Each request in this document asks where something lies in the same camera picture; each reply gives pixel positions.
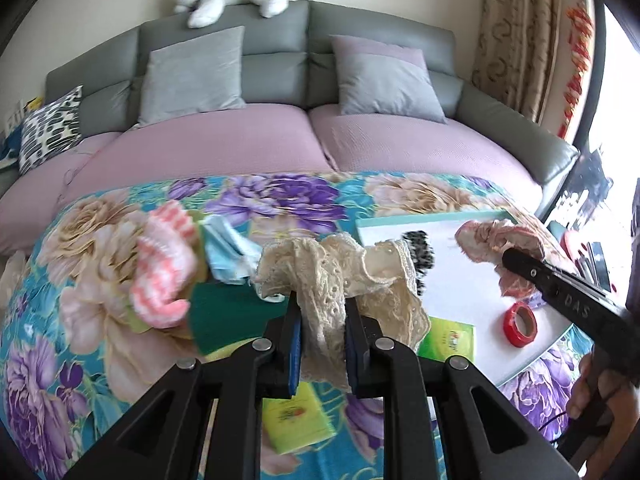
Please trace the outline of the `person's right hand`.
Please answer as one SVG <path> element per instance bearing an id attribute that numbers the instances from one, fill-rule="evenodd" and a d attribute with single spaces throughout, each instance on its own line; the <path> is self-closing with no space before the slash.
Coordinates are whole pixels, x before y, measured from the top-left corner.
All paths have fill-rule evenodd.
<path id="1" fill-rule="evenodd" d="M 580 376 L 574 383 L 566 411 L 571 419 L 578 419 L 591 399 L 587 384 L 592 369 L 592 354 L 579 363 Z M 604 370 L 598 377 L 602 399 L 608 401 L 613 421 L 608 435 L 586 461 L 584 479 L 600 479 L 611 467 L 639 420 L 639 389 L 615 370 Z"/>

